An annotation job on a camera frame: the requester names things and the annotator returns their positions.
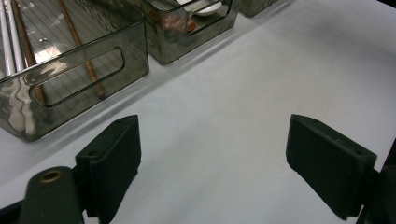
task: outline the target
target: smoky plastic organizer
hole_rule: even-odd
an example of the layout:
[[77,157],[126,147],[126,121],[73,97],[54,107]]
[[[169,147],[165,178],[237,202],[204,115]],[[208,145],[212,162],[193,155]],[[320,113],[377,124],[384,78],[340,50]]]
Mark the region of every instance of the smoky plastic organizer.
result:
[[58,1],[18,4],[37,64],[0,80],[0,126],[20,139],[38,139],[148,73],[144,15],[136,8],[64,0],[77,47]]
[[278,0],[242,0],[239,11],[249,17],[254,17],[277,1]]
[[[148,52],[162,64],[179,59],[232,28],[240,5],[240,0],[187,0],[182,5],[177,0],[125,2],[146,14]],[[216,10],[203,13],[209,7]]]

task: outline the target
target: transparent plastic bin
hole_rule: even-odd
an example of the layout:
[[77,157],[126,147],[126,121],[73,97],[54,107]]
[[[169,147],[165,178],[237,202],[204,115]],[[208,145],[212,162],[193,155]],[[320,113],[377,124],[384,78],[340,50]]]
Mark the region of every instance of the transparent plastic bin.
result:
[[64,0],[83,43],[76,47],[58,1],[18,4],[38,64],[0,80],[0,126],[20,139],[38,139],[148,73],[138,9]]
[[278,0],[242,0],[239,11],[249,17],[254,17]]
[[[231,29],[240,0],[124,0],[146,14],[148,52],[162,64],[171,63]],[[202,9],[217,7],[210,15]]]

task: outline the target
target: white straw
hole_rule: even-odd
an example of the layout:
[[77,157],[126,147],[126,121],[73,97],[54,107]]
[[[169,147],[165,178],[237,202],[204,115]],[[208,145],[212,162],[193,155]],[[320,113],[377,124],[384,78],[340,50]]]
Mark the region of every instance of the white straw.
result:
[[19,72],[24,68],[24,61],[22,58],[20,40],[18,38],[17,26],[15,25],[14,12],[12,11],[11,1],[13,0],[7,0],[9,28],[11,30],[12,36],[12,47],[14,48],[15,64],[17,66],[17,72]]
[[4,56],[6,61],[6,74],[7,76],[15,73],[14,58],[12,57],[12,49],[9,43],[6,12],[4,11],[4,1],[0,0],[0,22],[1,34],[3,39]]

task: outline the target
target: tabletop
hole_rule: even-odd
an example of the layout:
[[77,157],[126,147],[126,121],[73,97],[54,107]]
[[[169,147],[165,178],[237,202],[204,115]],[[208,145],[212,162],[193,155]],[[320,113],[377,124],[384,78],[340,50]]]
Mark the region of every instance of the tabletop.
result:
[[149,57],[148,76],[33,143],[0,130],[0,207],[136,114],[142,163],[112,223],[345,223],[287,164],[290,115],[373,151],[379,170],[396,137],[395,21],[375,0],[280,0],[239,14],[172,64]]

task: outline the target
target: storage tray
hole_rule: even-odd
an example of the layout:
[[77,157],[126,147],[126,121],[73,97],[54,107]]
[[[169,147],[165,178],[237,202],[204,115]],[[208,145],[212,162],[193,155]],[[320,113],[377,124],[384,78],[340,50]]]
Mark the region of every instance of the storage tray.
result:
[[239,11],[249,17],[254,17],[277,1],[278,0],[242,0]]
[[[146,14],[148,52],[162,64],[171,63],[235,24],[240,0],[124,0]],[[198,16],[203,8],[221,3],[211,15]]]
[[83,44],[76,47],[57,0],[18,4],[37,64],[0,80],[0,126],[20,139],[38,139],[148,73],[136,8],[64,0]]

